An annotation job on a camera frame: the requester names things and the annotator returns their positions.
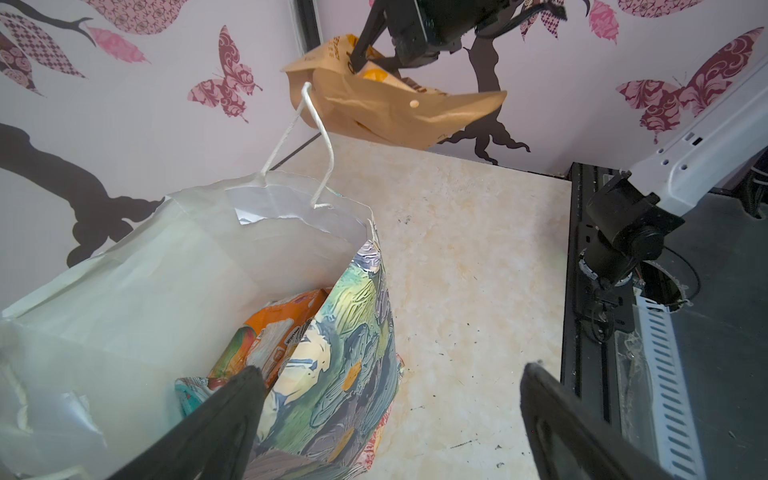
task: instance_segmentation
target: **pink butterfly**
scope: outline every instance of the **pink butterfly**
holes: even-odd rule
[[[219,34],[219,59],[224,77],[205,80],[195,85],[190,90],[187,100],[198,101],[211,108],[221,104],[221,108],[228,117],[243,118],[245,101],[237,92],[252,95],[254,88],[259,88],[261,91],[263,88],[253,83],[250,67],[240,63],[240,52],[232,41],[226,25],[221,28]]]
[[[763,27],[755,28],[722,47],[684,87],[678,88],[666,81],[638,80],[620,85],[616,90],[632,108],[645,109],[640,125],[654,132],[657,144],[659,133],[674,130],[680,124],[681,107],[698,117],[731,86],[733,82],[728,79],[746,67],[761,33]]]

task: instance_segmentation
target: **bag handle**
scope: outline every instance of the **bag handle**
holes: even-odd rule
[[[312,115],[312,118],[314,119],[315,124],[320,129],[320,133],[323,136],[323,140],[326,142],[326,147],[328,147],[328,155],[330,157],[326,176],[323,178],[323,181],[320,182],[319,188],[317,189],[315,194],[312,196],[312,200],[310,200],[310,205],[312,205],[312,208],[330,207],[331,204],[318,204],[317,199],[320,198],[320,194],[323,192],[326,185],[328,184],[328,179],[331,178],[331,172],[333,172],[333,147],[331,146],[331,139],[330,137],[328,137],[328,132],[326,131],[326,127],[325,125],[323,125],[323,121],[320,120],[320,116],[317,114],[317,110],[315,109],[315,106],[312,104],[312,99],[310,98],[311,89],[312,89],[312,84],[309,82],[306,82],[304,86],[301,88],[301,103],[299,104],[299,107],[296,109],[296,116],[288,125],[288,130],[286,130],[286,133],[284,133],[283,136],[280,138],[280,141],[277,142],[277,146],[275,147],[270,157],[267,159],[266,163],[264,164],[264,167],[261,169],[260,176],[263,180],[266,179],[266,173],[267,171],[269,171],[270,167],[272,166],[272,163],[275,161],[275,157],[277,157],[277,152],[280,150],[280,147],[282,147],[283,144],[285,143],[286,139],[288,138],[288,134],[290,134],[290,132],[293,130],[293,127],[296,126],[296,122],[299,120],[299,117],[301,116],[301,112],[304,110],[304,107],[307,106],[310,109],[310,114]]]

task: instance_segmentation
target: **tabletop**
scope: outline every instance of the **tabletop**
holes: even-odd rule
[[[560,376],[565,180],[332,135],[328,186],[371,207],[406,368],[364,478],[537,478],[528,362]],[[321,139],[281,170],[322,178]]]

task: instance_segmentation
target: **brown paper bag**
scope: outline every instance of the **brown paper bag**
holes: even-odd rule
[[[450,95],[401,79],[413,91],[355,75],[349,56],[355,35],[336,37],[283,69],[293,107],[304,82],[312,82],[312,102],[328,131],[380,144],[425,150],[499,108],[506,91]],[[383,55],[368,48],[369,60]],[[316,127],[310,113],[301,117]]]

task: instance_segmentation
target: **colorful printed bag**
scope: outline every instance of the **colorful printed bag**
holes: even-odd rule
[[[368,466],[399,379],[372,212],[268,167],[167,196],[117,245],[3,312],[8,468],[109,476],[182,419],[176,378],[208,374],[269,302],[331,285],[265,401],[246,478]]]

